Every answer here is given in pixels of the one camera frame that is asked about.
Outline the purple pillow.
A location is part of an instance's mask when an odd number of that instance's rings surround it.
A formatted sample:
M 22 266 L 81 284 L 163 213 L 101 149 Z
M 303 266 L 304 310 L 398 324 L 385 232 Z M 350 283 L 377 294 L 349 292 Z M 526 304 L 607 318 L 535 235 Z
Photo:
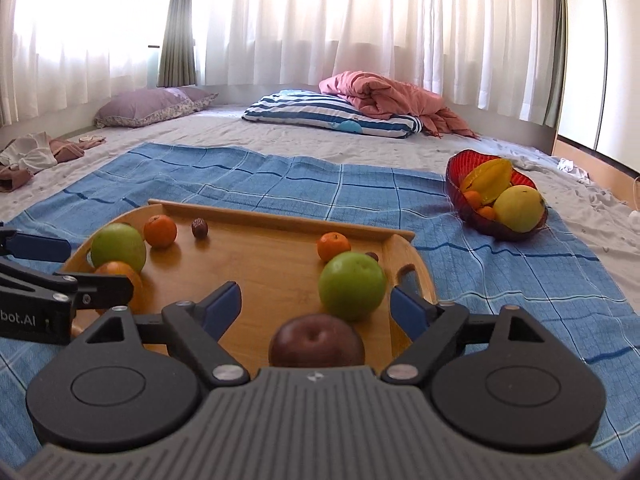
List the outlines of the purple pillow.
M 196 87 L 140 89 L 116 96 L 93 118 L 96 128 L 141 128 L 211 107 L 217 93 Z

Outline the yellow starfruit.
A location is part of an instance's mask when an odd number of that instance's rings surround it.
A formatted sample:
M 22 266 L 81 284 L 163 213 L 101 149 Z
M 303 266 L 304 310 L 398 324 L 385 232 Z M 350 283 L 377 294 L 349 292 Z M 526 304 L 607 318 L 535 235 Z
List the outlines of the yellow starfruit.
M 509 159 L 488 160 L 464 177 L 459 185 L 459 190 L 462 193 L 469 190 L 480 192 L 483 197 L 483 205 L 488 205 L 511 185 L 512 171 Z

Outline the blue striped pillow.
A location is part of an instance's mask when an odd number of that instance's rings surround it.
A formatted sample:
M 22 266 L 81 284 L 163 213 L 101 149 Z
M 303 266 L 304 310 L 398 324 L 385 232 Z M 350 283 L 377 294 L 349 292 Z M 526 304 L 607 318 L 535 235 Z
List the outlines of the blue striped pillow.
M 405 139 L 420 133 L 422 124 L 410 115 L 372 118 L 339 96 L 308 90 L 281 90 L 263 96 L 242 115 L 248 122 L 314 127 L 332 131 Z

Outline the wrinkled red date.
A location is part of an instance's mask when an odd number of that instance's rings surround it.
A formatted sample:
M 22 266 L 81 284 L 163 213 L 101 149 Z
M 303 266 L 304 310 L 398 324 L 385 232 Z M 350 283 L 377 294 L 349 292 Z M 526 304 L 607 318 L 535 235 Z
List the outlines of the wrinkled red date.
M 197 240 L 205 240 L 208 237 L 208 224 L 203 218 L 195 218 L 191 223 L 192 235 Z

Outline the green drape right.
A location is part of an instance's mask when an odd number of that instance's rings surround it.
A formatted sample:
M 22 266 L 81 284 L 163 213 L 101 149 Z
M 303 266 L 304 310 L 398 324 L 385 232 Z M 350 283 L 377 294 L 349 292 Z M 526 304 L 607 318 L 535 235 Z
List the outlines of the green drape right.
M 555 0 L 555 26 L 552 56 L 552 73 L 549 99 L 544 113 L 544 125 L 558 128 L 563 102 L 566 76 L 566 51 L 568 37 L 567 0 Z

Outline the small tangerine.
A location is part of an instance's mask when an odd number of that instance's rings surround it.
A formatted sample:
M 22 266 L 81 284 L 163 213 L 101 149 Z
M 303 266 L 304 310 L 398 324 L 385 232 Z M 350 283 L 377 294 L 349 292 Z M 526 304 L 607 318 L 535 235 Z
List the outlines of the small tangerine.
M 349 239 L 340 232 L 324 233 L 317 240 L 317 254 L 323 263 L 328 263 L 337 255 L 351 250 L 352 244 Z

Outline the green apple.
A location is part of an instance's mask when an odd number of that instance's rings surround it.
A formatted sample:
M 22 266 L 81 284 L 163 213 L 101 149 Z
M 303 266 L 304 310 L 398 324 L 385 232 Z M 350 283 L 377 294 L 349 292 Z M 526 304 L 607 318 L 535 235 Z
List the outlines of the green apple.
M 386 275 L 367 254 L 342 252 L 320 273 L 318 293 L 324 310 L 344 321 L 360 321 L 374 312 L 384 299 Z
M 129 224 L 111 223 L 93 237 L 90 257 L 95 268 L 111 261 L 121 261 L 140 273 L 146 263 L 145 242 Z

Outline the red glass fruit bowl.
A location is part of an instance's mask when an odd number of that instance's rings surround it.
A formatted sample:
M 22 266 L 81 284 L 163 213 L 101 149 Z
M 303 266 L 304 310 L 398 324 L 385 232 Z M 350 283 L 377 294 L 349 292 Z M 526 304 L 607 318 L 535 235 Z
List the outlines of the red glass fruit bowl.
M 546 224 L 536 184 L 504 157 L 464 150 L 447 162 L 446 187 L 463 222 L 496 240 L 527 240 Z

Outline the white clothes pile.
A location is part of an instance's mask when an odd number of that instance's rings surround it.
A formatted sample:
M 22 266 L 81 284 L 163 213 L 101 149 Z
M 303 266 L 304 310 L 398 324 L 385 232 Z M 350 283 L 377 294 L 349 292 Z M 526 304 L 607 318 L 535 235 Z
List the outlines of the white clothes pile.
M 566 174 L 580 182 L 589 183 L 591 181 L 589 172 L 581 166 L 578 166 L 574 160 L 564 157 L 555 157 L 555 160 L 555 169 L 558 170 L 560 174 Z

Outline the yellow pear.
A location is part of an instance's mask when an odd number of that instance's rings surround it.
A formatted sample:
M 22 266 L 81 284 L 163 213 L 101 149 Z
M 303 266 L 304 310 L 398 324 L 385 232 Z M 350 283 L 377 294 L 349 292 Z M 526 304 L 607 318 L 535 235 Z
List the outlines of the yellow pear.
M 494 203 L 496 220 L 513 232 L 527 233 L 538 226 L 546 203 L 536 188 L 514 185 L 503 191 Z

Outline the small orange mandarin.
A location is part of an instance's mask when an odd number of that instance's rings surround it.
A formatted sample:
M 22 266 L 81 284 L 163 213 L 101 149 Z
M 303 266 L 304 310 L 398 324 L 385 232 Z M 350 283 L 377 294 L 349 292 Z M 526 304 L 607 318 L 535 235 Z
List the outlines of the small orange mandarin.
M 154 214 L 143 226 L 145 241 L 157 249 L 169 247 L 176 240 L 177 232 L 175 221 L 166 214 Z

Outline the small orange in bowl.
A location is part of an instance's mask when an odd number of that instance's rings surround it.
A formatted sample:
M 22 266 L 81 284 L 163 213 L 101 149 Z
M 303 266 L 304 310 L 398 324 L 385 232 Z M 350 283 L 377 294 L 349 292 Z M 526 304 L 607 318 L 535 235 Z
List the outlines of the small orange in bowl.
M 463 197 L 473 210 L 479 210 L 483 207 L 483 197 L 480 192 L 469 190 L 463 193 Z

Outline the large orange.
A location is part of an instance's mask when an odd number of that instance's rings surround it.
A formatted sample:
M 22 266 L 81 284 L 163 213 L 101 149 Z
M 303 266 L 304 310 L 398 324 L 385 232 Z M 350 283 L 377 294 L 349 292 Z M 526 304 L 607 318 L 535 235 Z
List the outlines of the large orange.
M 142 279 L 132 266 L 123 261 L 109 261 L 94 273 L 100 276 L 96 310 L 105 312 L 111 307 L 126 306 L 134 314 L 142 311 Z

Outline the green drape left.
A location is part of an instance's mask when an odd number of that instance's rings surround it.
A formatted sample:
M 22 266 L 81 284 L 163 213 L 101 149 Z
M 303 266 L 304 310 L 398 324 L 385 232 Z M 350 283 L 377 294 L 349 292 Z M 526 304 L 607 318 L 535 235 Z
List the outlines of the green drape left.
M 192 0 L 169 0 L 157 85 L 162 88 L 196 84 Z

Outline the left green apple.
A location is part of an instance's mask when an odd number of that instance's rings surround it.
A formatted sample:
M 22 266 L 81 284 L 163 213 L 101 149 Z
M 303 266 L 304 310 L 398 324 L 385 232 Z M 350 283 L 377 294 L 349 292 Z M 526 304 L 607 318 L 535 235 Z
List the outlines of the left green apple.
M 140 273 L 146 263 L 145 242 L 129 224 L 111 223 L 93 237 L 90 257 L 95 268 L 111 261 L 121 261 Z

